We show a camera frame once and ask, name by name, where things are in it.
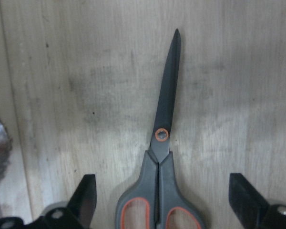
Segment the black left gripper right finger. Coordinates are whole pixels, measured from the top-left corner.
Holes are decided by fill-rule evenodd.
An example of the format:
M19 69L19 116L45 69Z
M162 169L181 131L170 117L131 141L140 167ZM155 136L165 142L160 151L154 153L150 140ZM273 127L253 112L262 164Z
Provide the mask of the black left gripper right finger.
M269 203L241 173L230 174L228 200L245 229L258 228L269 208Z

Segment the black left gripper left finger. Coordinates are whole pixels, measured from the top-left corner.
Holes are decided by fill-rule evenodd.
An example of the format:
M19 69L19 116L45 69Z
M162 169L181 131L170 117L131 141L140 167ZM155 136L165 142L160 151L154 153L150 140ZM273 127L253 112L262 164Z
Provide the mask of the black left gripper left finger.
M67 208L83 226L89 228L97 204L96 177L86 174L81 179L74 194L67 204Z

